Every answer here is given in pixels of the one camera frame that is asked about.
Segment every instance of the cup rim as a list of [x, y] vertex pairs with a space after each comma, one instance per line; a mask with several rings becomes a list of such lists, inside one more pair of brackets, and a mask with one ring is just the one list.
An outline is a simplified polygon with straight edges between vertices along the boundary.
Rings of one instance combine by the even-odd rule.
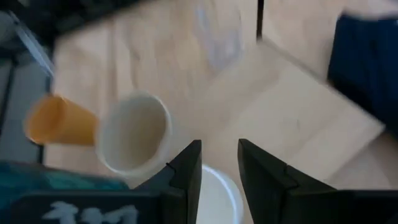
[[226, 190], [226, 193], [228, 194], [228, 198], [231, 201], [231, 205], [232, 205], [232, 209], [233, 209], [233, 224], [240, 224], [241, 217], [240, 217], [238, 204], [239, 204], [239, 202], [242, 203], [242, 197], [241, 197], [241, 195], [235, 195], [233, 193], [232, 188], [236, 188], [236, 190], [238, 190], [238, 192], [240, 193], [236, 184], [232, 180], [230, 180], [230, 181], [232, 181], [233, 184], [235, 184], [235, 186], [230, 185], [229, 183], [227, 183], [227, 180], [225, 179], [225, 178], [229, 178], [228, 176], [226, 176], [226, 174], [223, 174], [221, 171], [213, 169], [206, 164], [203, 164], [201, 168], [202, 168], [202, 171], [204, 170], [207, 173], [215, 176], [219, 180], [221, 185], [224, 187], [224, 189]]
[[[106, 162], [105, 156], [104, 154], [99, 150], [98, 147], [98, 139], [100, 138], [102, 132], [103, 132], [103, 128], [106, 126], [106, 124], [109, 122], [109, 118], [111, 117], [111, 115], [117, 111], [120, 110], [121, 105], [129, 103], [131, 100], [134, 100], [136, 98], [140, 98], [140, 97], [150, 97], [155, 99], [158, 103], [160, 103], [160, 105], [162, 106], [163, 110], [164, 110], [164, 114], [165, 114], [165, 118], [166, 118], [166, 129], [165, 129], [165, 133], [163, 135], [162, 140], [160, 141], [158, 150], [156, 151], [156, 153], [147, 161], [145, 161], [145, 163], [143, 163], [142, 165], [140, 165], [139, 167], [133, 168], [133, 169], [129, 169], [129, 170], [121, 170], [121, 169], [115, 169], [113, 167], [111, 167], [108, 162]], [[171, 136], [173, 134], [173, 127], [172, 127], [172, 119], [170, 116], [170, 112], [167, 109], [167, 107], [165, 106], [165, 104], [163, 103], [163, 101], [155, 95], [152, 95], [146, 91], [136, 91], [133, 94], [130, 94], [129, 96], [123, 98], [121, 101], [117, 102], [116, 105], [114, 107], [112, 107], [112, 109], [109, 111], [109, 113], [102, 119], [102, 121], [99, 123], [98, 129], [96, 130], [95, 133], [95, 153], [98, 157], [98, 159], [111, 171], [115, 172], [116, 174], [119, 174], [123, 177], [141, 177], [143, 175], [146, 175], [148, 173], [150, 173], [153, 169], [155, 169], [157, 166], [159, 166], [159, 163], [164, 162], [166, 163], [167, 161], [167, 155], [169, 154], [170, 151], [170, 140], [171, 140]]]

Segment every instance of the black cable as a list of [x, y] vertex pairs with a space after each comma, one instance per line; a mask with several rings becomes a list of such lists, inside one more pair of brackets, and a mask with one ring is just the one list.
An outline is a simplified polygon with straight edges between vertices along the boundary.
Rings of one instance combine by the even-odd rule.
[[11, 63], [11, 68], [10, 68], [9, 75], [8, 75], [6, 91], [4, 93], [4, 98], [3, 98], [1, 108], [0, 108], [0, 137], [2, 134], [4, 122], [6, 121], [6, 113], [7, 113], [7, 108], [8, 108], [8, 104], [9, 104], [9, 100], [10, 100], [10, 95], [11, 95], [11, 87], [12, 87], [12, 84], [14, 83], [15, 69], [18, 64], [14, 55], [13, 55], [13, 57], [11, 57], [11, 62], [12, 63]]
[[258, 0], [257, 2], [257, 31], [256, 37], [258, 39], [262, 39], [262, 20], [264, 14], [264, 0]]

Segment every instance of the blue cloth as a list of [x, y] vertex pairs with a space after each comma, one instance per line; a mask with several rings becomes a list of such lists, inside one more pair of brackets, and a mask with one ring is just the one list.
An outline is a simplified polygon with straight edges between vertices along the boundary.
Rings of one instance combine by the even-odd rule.
[[9, 223], [13, 202], [32, 192], [52, 190], [127, 190], [121, 180], [0, 161], [0, 223]]
[[398, 16], [337, 21], [328, 79], [398, 136]]

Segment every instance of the paper cup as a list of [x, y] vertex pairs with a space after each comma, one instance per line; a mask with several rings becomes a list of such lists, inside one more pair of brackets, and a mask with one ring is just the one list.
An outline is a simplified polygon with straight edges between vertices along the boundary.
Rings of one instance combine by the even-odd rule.
[[115, 105], [96, 134], [96, 153], [113, 172], [146, 180], [168, 162], [172, 121], [156, 96], [135, 92]]
[[240, 224], [243, 200], [236, 184], [224, 173], [202, 165], [197, 224]]
[[26, 136], [37, 144], [64, 143], [92, 146], [96, 116], [76, 103], [56, 95], [47, 95], [29, 113]]

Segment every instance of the wooden table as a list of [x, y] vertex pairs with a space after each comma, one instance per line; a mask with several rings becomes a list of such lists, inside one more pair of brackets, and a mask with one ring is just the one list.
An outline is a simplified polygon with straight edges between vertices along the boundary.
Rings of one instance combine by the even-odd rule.
[[[131, 20], [131, 15], [124, 16], [122, 20]], [[171, 42], [159, 42], [150, 39], [156, 35], [145, 22], [134, 20], [137, 23], [128, 22], [127, 29], [126, 23], [110, 19], [60, 40], [53, 91], [100, 118], [134, 90], [159, 96], [187, 133], [182, 146], [202, 139], [203, 162], [228, 174], [242, 195], [239, 138], [328, 182], [383, 129], [265, 43], [244, 52], [233, 49], [238, 57], [218, 73], [189, 29], [176, 28], [178, 35], [166, 38]], [[129, 37], [130, 29], [140, 35]], [[45, 163], [114, 175], [97, 160], [92, 147], [48, 145]], [[246, 200], [244, 209], [244, 222], [252, 223]]]

